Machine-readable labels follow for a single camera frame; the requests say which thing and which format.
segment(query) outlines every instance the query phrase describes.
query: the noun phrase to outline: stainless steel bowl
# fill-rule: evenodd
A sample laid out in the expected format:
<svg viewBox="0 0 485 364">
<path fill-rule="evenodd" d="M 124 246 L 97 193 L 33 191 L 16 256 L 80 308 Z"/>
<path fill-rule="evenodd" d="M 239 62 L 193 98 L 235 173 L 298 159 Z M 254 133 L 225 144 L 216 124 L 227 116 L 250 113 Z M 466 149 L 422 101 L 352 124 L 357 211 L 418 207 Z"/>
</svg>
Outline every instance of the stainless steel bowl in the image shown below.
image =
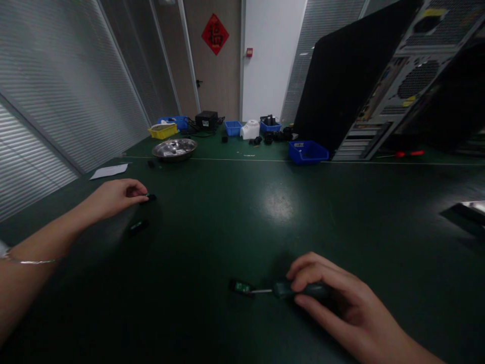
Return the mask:
<svg viewBox="0 0 485 364">
<path fill-rule="evenodd" d="M 189 159 L 196 148 L 197 142 L 192 139 L 174 139 L 156 145 L 152 154 L 164 162 L 180 162 Z"/>
</svg>

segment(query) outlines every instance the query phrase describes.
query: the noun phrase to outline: yellow plastic bin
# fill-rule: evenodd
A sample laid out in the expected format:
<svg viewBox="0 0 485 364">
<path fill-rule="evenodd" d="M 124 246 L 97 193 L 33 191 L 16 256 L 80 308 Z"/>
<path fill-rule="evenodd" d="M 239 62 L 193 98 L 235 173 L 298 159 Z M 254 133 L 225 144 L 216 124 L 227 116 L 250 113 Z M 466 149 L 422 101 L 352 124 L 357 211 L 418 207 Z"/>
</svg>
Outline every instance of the yellow plastic bin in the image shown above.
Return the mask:
<svg viewBox="0 0 485 364">
<path fill-rule="evenodd" d="M 152 138 L 155 139 L 166 139 L 174 134 L 178 133 L 177 124 L 173 125 L 153 125 L 150 129 L 148 129 Z"/>
</svg>

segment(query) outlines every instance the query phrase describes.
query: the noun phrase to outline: red diamond decoration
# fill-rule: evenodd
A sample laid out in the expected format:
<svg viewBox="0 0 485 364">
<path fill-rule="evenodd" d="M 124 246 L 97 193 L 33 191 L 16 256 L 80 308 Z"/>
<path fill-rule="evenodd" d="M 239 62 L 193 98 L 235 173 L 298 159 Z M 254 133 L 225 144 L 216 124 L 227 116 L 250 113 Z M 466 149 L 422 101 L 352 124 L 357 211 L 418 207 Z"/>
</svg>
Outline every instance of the red diamond decoration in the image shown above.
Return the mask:
<svg viewBox="0 0 485 364">
<path fill-rule="evenodd" d="M 207 43 L 209 48 L 212 49 L 214 54 L 218 55 L 228 38 L 229 33 L 226 28 L 224 28 L 224 25 L 222 25 L 219 18 L 215 14 L 212 14 L 202 32 L 202 39 Z"/>
</svg>

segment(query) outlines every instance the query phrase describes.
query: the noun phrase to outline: hand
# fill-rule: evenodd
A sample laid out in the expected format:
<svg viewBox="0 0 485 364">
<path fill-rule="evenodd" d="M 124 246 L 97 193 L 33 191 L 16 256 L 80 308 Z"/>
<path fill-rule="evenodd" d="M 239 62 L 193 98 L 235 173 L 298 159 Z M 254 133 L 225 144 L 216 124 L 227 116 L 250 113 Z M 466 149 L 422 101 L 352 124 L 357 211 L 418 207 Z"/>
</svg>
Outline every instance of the hand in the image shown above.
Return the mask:
<svg viewBox="0 0 485 364">
<path fill-rule="evenodd" d="M 325 282 L 334 288 L 342 318 L 317 300 L 297 295 L 305 309 L 360 363 L 443 363 L 409 337 L 368 285 L 315 253 L 293 262 L 286 277 L 301 292 L 307 284 Z"/>
<path fill-rule="evenodd" d="M 73 211 L 95 223 L 137 203 L 148 201 L 147 193 L 147 188 L 136 179 L 116 179 L 103 183 Z"/>
</svg>

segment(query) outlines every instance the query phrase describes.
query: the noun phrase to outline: white cylindrical object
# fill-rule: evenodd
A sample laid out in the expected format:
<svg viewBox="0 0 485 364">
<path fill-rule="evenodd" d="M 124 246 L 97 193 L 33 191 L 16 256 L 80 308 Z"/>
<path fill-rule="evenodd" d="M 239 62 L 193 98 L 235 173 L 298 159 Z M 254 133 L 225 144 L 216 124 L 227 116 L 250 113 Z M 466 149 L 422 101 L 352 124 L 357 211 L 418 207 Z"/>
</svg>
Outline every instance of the white cylindrical object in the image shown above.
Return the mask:
<svg viewBox="0 0 485 364">
<path fill-rule="evenodd" d="M 241 136 L 243 140 L 254 139 L 259 136 L 259 121 L 248 120 L 246 125 L 241 128 L 239 136 Z"/>
</svg>

